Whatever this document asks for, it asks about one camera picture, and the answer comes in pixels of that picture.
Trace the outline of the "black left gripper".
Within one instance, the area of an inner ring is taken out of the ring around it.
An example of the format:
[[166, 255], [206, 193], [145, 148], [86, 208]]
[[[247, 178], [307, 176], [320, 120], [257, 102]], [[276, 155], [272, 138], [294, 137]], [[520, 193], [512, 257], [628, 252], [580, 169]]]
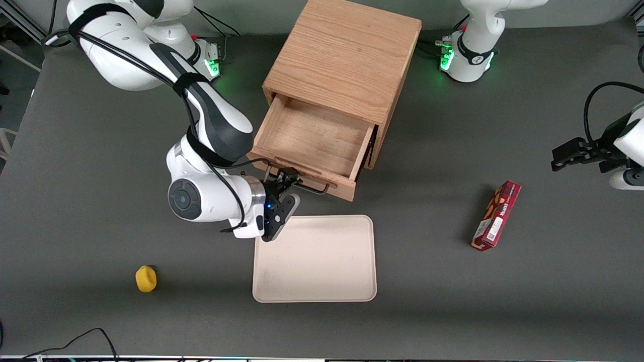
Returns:
[[553, 172], [575, 164], [599, 162], [600, 172], [608, 173], [628, 163], [627, 156], [618, 149], [603, 149], [594, 140], [586, 142], [584, 138], [573, 138], [553, 149], [551, 154], [550, 168]]

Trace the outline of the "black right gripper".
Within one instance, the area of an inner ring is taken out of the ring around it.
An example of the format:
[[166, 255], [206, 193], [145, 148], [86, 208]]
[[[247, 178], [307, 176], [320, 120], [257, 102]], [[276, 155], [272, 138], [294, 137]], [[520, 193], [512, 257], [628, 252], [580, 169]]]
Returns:
[[264, 242], [275, 240], [298, 208], [301, 201], [299, 195], [285, 194], [300, 183], [300, 174], [296, 169], [280, 169], [280, 175], [270, 174], [264, 179], [264, 188], [269, 195], [265, 203], [264, 235], [261, 237]]

